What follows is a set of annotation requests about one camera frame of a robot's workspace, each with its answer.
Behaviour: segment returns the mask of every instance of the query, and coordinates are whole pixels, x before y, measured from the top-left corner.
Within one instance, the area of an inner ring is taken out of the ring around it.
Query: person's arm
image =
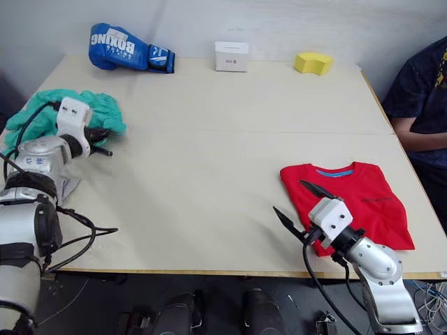
[[[415,117],[398,117],[391,119],[391,125],[405,151],[425,151],[447,148],[447,133],[412,133],[410,128],[414,120],[416,120]]]

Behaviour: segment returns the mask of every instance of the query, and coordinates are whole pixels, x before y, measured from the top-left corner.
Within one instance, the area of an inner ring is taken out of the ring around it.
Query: white wall
[[[121,25],[180,57],[245,40],[253,59],[317,51],[362,67],[380,97],[404,61],[447,35],[445,0],[0,0],[0,66],[30,96],[64,54],[87,56],[90,26]]]

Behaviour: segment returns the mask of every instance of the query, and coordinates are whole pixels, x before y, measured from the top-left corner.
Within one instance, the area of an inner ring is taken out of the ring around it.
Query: yellow sponge
[[[296,56],[293,67],[301,73],[324,75],[328,73],[333,61],[332,57],[325,54],[305,52]]]

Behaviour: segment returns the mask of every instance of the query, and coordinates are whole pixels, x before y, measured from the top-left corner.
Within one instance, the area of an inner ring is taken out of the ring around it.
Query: blue boxing glove
[[[175,53],[147,45],[121,27],[95,24],[90,32],[89,58],[103,70],[127,66],[136,70],[174,73]]]

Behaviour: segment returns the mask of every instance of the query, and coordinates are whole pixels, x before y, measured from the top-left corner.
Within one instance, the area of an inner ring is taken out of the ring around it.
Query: red t-shirt
[[[406,228],[405,208],[391,191],[378,166],[354,162],[342,169],[327,170],[312,164],[294,165],[281,170],[281,179],[306,229],[311,224],[309,212],[320,199],[300,184],[300,180],[322,186],[343,198],[354,217],[351,227],[356,230],[363,228],[372,241],[395,250],[414,249]],[[330,255],[334,251],[332,248],[324,249],[320,241],[314,245],[319,256]]]

